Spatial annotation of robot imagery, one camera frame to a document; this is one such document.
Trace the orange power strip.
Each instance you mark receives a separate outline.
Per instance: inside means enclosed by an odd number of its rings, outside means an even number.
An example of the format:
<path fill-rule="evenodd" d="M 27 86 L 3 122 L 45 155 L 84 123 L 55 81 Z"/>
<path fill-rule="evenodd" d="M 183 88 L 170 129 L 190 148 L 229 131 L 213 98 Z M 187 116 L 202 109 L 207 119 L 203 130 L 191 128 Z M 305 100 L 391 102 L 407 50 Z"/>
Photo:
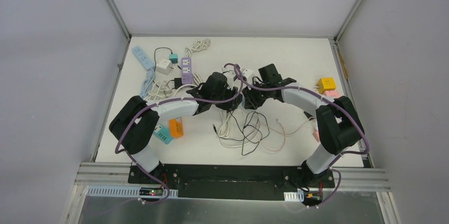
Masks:
<path fill-rule="evenodd" d="M 174 118 L 169 121 L 170 135 L 173 138 L 181 138 L 184 135 L 182 118 Z"/>

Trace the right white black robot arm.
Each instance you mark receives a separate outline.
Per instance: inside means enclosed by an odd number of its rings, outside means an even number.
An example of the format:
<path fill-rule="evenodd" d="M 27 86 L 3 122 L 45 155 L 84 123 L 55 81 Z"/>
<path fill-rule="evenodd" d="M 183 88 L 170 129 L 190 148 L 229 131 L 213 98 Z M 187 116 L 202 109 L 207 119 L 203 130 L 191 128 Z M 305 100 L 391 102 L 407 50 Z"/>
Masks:
<path fill-rule="evenodd" d="M 273 99 L 296 106 L 315 118 L 320 142 L 313 154 L 300 166 L 290 183 L 303 194 L 315 186 L 343 155 L 365 155 L 370 147 L 352 101 L 346 97 L 331 98 L 301 86 L 293 78 L 283 78 L 274 64 L 259 69 L 257 83 L 247 81 L 239 65 L 234 72 L 242 82 L 244 108 L 257 110 Z"/>

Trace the yellow cube socket adapter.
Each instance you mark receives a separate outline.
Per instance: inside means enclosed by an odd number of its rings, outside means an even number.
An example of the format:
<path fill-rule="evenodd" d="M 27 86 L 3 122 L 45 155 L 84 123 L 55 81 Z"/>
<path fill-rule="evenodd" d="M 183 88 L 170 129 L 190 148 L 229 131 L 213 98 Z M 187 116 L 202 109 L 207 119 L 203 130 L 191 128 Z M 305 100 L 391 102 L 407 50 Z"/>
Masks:
<path fill-rule="evenodd" d="M 316 84 L 317 90 L 320 94 L 326 91 L 334 91 L 336 89 L 335 80 L 332 77 L 322 77 Z"/>

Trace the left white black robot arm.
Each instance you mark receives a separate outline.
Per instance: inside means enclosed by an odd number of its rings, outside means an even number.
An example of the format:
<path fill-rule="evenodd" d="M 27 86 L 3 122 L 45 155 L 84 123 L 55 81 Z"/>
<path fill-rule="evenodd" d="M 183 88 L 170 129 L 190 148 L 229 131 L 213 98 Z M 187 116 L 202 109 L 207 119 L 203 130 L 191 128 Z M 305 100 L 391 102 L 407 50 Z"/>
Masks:
<path fill-rule="evenodd" d="M 162 163 L 153 153 L 149 142 L 158 124 L 180 117 L 195 116 L 215 105 L 223 110 L 235 109 L 242 101 L 246 80 L 239 87 L 229 86 L 227 77 L 219 72 L 211 74 L 204 83 L 179 96 L 148 103 L 142 97 L 131 97 L 109 125 L 117 139 L 115 154 L 125 153 L 140 169 L 141 177 L 149 184 L 161 186 L 158 203 L 170 196 L 170 188 L 161 179 Z"/>

